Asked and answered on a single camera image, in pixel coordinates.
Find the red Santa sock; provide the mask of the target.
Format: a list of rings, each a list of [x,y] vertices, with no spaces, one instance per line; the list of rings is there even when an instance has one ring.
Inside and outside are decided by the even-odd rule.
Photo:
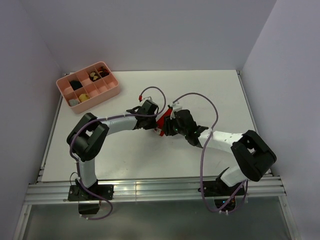
[[[154,132],[160,137],[162,137],[165,134],[165,132],[163,131],[163,126],[165,124],[165,117],[170,117],[172,110],[173,110],[172,107],[169,107],[166,110],[166,112],[156,121],[157,126],[154,129]]]

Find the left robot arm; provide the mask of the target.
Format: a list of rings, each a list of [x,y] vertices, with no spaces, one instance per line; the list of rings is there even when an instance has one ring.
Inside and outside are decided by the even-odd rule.
[[[123,114],[98,118],[88,112],[80,119],[68,135],[66,142],[69,152],[76,161],[79,194],[91,200],[98,193],[98,179],[95,171],[95,158],[99,154],[107,136],[138,129],[150,130],[156,127],[159,106],[151,99],[125,111]]]

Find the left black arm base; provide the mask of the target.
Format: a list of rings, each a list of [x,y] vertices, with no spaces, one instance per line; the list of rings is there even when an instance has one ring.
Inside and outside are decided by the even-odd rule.
[[[114,185],[113,184],[98,184],[85,190],[80,184],[71,185],[67,197],[68,202],[78,202],[78,213],[83,218],[89,220],[101,220],[108,217],[113,211],[113,205],[110,200],[113,199]],[[93,217],[100,210],[101,203],[109,204],[110,209],[106,215]]]

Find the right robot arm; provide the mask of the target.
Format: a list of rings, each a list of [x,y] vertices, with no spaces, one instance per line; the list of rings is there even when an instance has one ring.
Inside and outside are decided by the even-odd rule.
[[[258,182],[277,161],[275,153],[254,130],[229,133],[198,125],[187,109],[169,108],[158,125],[165,136],[182,135],[192,146],[212,148],[233,154],[237,163],[224,170],[216,183],[217,191],[229,194],[237,184],[251,180]]]

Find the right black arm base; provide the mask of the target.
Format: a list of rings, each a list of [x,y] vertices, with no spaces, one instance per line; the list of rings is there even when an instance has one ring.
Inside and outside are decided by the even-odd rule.
[[[198,192],[201,193],[203,203],[209,212],[228,215],[235,212],[245,202],[248,193],[248,181],[245,180],[229,187],[217,178],[213,181],[204,181]],[[210,207],[206,199],[209,197],[226,198],[214,199],[214,206]]]

